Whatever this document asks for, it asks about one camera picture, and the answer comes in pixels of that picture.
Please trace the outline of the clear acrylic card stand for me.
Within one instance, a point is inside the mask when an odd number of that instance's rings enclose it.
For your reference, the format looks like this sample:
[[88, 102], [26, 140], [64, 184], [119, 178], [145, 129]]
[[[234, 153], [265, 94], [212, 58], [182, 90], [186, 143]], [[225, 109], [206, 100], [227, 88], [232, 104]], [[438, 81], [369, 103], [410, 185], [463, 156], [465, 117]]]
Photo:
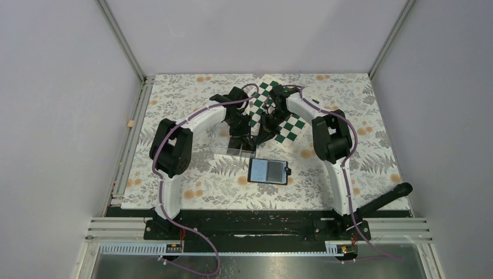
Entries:
[[209, 129], [209, 149], [218, 155], [236, 156], [241, 158], [255, 158], [256, 147], [251, 145], [251, 137], [232, 137], [230, 127], [226, 123], [219, 123]]

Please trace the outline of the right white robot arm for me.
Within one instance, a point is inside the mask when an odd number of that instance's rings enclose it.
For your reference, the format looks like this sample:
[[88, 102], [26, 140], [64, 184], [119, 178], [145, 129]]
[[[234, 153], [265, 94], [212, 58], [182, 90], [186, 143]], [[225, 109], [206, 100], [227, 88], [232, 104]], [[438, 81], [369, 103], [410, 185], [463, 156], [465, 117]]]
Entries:
[[323, 161], [333, 193], [334, 234], [348, 239], [356, 233], [354, 212], [357, 209], [349, 174], [345, 164], [352, 156], [353, 141], [349, 121], [344, 112], [328, 111], [309, 101], [302, 94], [302, 87], [276, 85], [269, 91], [274, 109], [267, 109], [260, 117], [260, 127], [255, 144], [259, 145], [280, 135], [280, 124], [293, 114], [299, 116], [312, 128], [313, 148]]

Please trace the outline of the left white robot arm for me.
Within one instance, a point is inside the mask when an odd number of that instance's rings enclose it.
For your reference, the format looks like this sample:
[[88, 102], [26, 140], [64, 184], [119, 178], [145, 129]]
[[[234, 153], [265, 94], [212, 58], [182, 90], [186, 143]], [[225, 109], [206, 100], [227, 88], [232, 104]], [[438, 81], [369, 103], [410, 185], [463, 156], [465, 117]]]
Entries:
[[216, 94], [196, 112], [178, 121], [163, 119], [156, 130], [149, 157], [152, 172], [159, 178], [156, 214], [162, 218], [158, 231], [167, 239], [180, 233], [176, 216], [181, 211], [181, 177], [192, 158], [194, 139], [218, 123], [229, 127], [226, 152], [253, 155], [256, 145], [251, 135], [251, 117], [246, 114], [251, 96], [244, 88], [233, 87], [228, 94]]

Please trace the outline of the black leather card holder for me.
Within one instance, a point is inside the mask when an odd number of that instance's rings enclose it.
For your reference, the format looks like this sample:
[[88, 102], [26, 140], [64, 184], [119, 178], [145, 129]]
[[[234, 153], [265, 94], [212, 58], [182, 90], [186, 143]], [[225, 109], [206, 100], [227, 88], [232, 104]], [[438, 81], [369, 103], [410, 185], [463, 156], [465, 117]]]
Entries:
[[247, 181], [250, 183], [287, 185], [291, 169], [287, 161], [250, 158]]

